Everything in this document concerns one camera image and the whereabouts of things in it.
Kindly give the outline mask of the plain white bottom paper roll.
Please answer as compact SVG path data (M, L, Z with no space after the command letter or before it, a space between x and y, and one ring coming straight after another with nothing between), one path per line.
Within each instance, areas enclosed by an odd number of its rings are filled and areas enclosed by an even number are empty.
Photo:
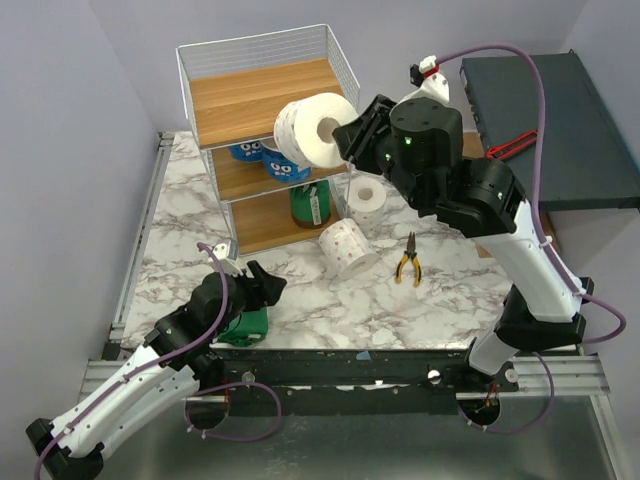
M355 178L346 195L349 216L360 227L370 227L381 219L386 199L386 190L380 181L370 177Z

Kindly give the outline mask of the dark grey flat metal box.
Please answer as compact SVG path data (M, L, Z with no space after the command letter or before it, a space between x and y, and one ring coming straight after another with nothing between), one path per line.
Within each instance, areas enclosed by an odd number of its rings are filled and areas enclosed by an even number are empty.
M578 55L533 60L546 99L541 210L638 208L639 168ZM536 84L522 58L465 58L460 73L484 148L537 128Z

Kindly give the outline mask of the wooden board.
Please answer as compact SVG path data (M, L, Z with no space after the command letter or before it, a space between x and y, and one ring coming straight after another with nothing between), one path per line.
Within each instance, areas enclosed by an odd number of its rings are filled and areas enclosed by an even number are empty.
M472 132L467 132L464 133L464 142L463 142L463 154L466 157L469 158L481 158L481 157L485 157L485 151L483 149L482 143L481 143L481 139L480 139L480 134L478 133L472 133ZM535 147L535 145L529 149L527 149L526 151L520 153L519 155L528 152L529 150L533 149ZM513 158L508 159L507 161L510 161L514 158L516 158L517 156L514 156ZM554 246L554 248L557 251L560 251L559 248L559 243L556 239L556 235L553 229L553 225L551 224L551 221L549 220L548 216L545 213L541 213L540 214L540 223L543 227L543 232L545 234L545 236L547 237L547 239L549 239L551 241L552 246ZM480 258L490 258L491 255L489 254L488 251L486 251L485 249L483 249L480 246L476 246L476 250L478 253L478 256Z

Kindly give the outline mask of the blue-bottom paper roll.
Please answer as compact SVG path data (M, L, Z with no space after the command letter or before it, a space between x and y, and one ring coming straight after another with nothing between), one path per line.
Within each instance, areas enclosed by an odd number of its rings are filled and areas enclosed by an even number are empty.
M287 159L273 138L261 141L262 161L267 174L282 183L298 183L306 180L311 168L302 168Z

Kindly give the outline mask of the red black utility knife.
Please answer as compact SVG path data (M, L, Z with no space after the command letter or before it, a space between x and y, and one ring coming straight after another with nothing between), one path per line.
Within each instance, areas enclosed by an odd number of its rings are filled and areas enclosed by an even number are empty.
M529 130L509 142L493 146L485 153L486 158L507 161L533 147L538 139L537 130Z

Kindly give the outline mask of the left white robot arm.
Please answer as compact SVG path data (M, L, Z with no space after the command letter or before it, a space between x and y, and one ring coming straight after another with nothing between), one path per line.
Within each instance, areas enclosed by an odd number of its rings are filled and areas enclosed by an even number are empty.
M251 261L228 274L221 261L190 299L158 320L142 345L93 393L53 420L26 429L38 460L33 476L94 479L106 459L170 405L193 394L232 388L212 342L245 313L278 303L287 285Z

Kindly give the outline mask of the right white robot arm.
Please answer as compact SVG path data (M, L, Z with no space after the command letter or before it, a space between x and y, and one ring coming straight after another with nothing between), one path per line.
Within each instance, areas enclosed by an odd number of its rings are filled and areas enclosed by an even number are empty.
M593 285L572 274L539 239L525 189L502 161L463 154L460 113L428 98L396 103L378 95L332 132L342 159L387 179L421 217L433 215L487 250L512 287L494 325L469 347L460 379L480 392L516 353L582 342L582 294Z

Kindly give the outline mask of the brown paper roll green base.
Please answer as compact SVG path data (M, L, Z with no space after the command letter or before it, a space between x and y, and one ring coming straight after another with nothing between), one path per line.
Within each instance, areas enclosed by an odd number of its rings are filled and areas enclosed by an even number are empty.
M331 192L328 180L294 187L289 190L291 217L305 229L325 225L331 216Z

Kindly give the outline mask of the white wire wooden shelf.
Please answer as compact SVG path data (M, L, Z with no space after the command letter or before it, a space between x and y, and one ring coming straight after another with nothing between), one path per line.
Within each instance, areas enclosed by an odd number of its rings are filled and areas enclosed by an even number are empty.
M277 114L292 101L331 92L358 103L359 82L331 27L186 44L176 57L185 116L240 253L318 237L320 229L293 220L291 184L229 149L253 151L272 138Z

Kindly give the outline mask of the blue cartoon-face paper roll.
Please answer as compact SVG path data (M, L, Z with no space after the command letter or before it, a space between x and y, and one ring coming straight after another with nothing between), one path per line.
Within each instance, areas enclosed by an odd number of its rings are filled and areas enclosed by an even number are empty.
M262 143L258 140L234 144L228 150L234 160L244 163L261 162L263 158Z

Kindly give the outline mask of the green wrapped brown paper roll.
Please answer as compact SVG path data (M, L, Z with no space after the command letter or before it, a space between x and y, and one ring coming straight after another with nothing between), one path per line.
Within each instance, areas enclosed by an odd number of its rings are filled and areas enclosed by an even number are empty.
M217 337L217 341L235 348L247 348L262 342L268 330L267 308L243 312Z

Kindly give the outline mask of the yellow handled pliers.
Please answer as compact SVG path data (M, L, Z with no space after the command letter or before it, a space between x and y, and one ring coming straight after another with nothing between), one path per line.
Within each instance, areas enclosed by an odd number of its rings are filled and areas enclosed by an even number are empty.
M413 286L417 288L420 286L422 282L422 268L417 258L416 234L414 232L409 233L403 256L396 266L395 274L394 274L396 283L402 282L404 267L406 266L407 263L413 266L413 269L414 269Z

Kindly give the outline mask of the pink dotted paper roll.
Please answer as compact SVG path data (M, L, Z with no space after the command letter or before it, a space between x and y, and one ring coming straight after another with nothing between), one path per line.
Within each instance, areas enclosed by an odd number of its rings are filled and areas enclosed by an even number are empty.
M350 218L326 228L318 241L331 269L341 280L364 273L379 259L359 226Z

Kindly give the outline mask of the black metal base rail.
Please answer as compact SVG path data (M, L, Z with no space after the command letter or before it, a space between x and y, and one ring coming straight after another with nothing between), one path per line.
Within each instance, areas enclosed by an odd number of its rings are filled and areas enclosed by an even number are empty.
M506 361L497 374L473 369L465 350L212 348L232 388L193 394L199 426L223 415L454 415L459 394L475 400L515 392Z

